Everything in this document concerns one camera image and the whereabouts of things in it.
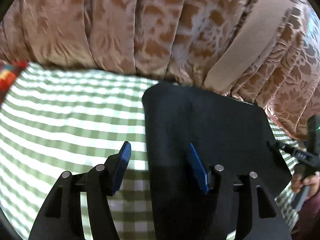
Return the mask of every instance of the green gingham tablecloth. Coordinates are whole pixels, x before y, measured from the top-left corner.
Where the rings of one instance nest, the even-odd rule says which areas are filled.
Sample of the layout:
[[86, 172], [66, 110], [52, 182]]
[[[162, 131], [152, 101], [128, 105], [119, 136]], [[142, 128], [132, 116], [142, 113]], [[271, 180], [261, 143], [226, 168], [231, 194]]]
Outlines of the green gingham tablecloth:
[[[63, 171], [87, 172], [127, 140], [132, 158], [109, 206], [120, 239], [155, 240], [141, 98], [156, 83], [101, 70], [45, 70], [37, 64], [21, 73], [0, 111], [0, 205], [23, 239]], [[277, 139], [297, 146], [269, 122]], [[292, 170], [295, 159], [282, 154]], [[288, 185], [276, 199], [289, 228], [297, 220], [291, 197]], [[85, 194], [81, 210], [90, 240]]]

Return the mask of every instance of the human hand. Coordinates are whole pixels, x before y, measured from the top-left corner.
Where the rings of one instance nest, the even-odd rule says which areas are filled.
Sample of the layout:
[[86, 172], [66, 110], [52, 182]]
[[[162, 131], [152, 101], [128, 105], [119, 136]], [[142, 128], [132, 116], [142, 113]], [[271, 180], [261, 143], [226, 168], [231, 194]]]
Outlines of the human hand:
[[297, 174], [295, 172], [291, 180], [292, 191], [294, 193], [299, 193], [303, 186], [310, 185], [310, 190], [308, 192], [307, 199], [311, 198], [319, 191], [319, 188], [320, 188], [319, 175], [320, 175], [319, 172], [317, 172], [315, 175], [309, 176], [302, 181], [302, 175]]

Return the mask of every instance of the black fabric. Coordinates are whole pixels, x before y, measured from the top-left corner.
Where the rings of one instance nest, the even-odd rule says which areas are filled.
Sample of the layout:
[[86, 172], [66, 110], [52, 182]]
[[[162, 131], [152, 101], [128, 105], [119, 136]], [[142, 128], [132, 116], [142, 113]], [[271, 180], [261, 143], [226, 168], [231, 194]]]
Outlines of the black fabric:
[[1, 240], [22, 240], [18, 233], [14, 230], [10, 222], [7, 220], [0, 208], [0, 239]]
[[[275, 138], [262, 108], [167, 82], [149, 88], [142, 102], [157, 240], [199, 239], [214, 208], [186, 161], [190, 142], [208, 164], [237, 174], [257, 172], [274, 197], [289, 183], [283, 158], [267, 146]], [[237, 199], [235, 194], [230, 232], [236, 228]]]

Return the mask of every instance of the silver bolt head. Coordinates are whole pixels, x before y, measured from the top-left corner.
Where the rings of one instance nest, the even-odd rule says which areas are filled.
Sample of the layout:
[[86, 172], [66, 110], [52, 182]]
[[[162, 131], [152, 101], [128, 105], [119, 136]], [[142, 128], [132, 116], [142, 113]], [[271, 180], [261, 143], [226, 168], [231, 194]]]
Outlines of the silver bolt head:
[[256, 179], [256, 178], [258, 177], [258, 174], [257, 174], [256, 172], [254, 172], [254, 171], [251, 171], [251, 172], [249, 173], [249, 175], [250, 175], [250, 177], [253, 178], [253, 179]]
[[104, 170], [104, 165], [103, 165], [103, 164], [99, 164], [99, 165], [96, 167], [96, 170], [97, 170], [97, 171], [103, 171], [103, 170]]
[[215, 168], [217, 171], [223, 171], [223, 170], [224, 170], [224, 167], [223, 167], [222, 165], [220, 165], [220, 164], [215, 165], [214, 168]]
[[69, 177], [69, 175], [70, 175], [70, 172], [69, 172], [69, 171], [65, 171], [65, 172], [62, 173], [61, 176], [62, 176], [63, 178], [67, 178], [67, 177]]

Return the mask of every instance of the pink floral fabric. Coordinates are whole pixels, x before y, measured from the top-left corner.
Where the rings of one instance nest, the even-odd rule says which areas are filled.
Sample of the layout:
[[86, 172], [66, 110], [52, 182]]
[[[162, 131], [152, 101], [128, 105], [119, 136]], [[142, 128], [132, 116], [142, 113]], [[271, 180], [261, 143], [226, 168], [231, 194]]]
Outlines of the pink floral fabric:
[[[15, 0], [0, 24], [0, 59], [202, 87], [256, 1]], [[258, 103], [304, 140], [308, 117], [320, 113], [320, 22], [306, 0], [292, 1], [268, 46], [224, 95]]]

